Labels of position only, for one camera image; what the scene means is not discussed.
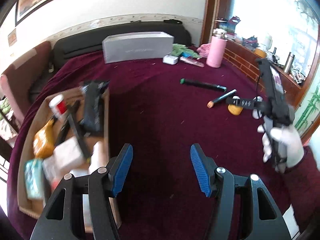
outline teal tissue package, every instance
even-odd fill
[[[24,179],[28,199],[44,199],[43,159],[27,161],[24,166]]]

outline green cloth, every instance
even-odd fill
[[[0,101],[0,109],[4,114],[7,114],[11,110],[11,106],[9,105],[9,101],[7,98]]]
[[[183,52],[189,54],[191,57],[194,58],[201,58],[201,56],[194,52],[192,49],[188,49],[185,45],[174,43],[171,55],[179,57]]]

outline black headboard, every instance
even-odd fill
[[[110,36],[134,32],[165,32],[174,36],[174,43],[191,46],[190,33],[182,22],[164,20],[163,22],[131,22],[111,25],[78,33],[57,41],[53,47],[53,64],[61,68],[69,59],[90,52],[102,50],[102,41]]]

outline silver thermos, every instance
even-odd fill
[[[292,62],[294,60],[294,54],[292,52],[289,53],[288,58],[287,58],[287,62],[284,64],[284,68],[283,71],[285,73],[288,73],[291,66],[292,66]]]

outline pink armchair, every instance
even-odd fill
[[[21,126],[31,102],[28,91],[45,67],[48,67],[51,44],[45,41],[16,59],[0,76],[0,86],[7,96]]]

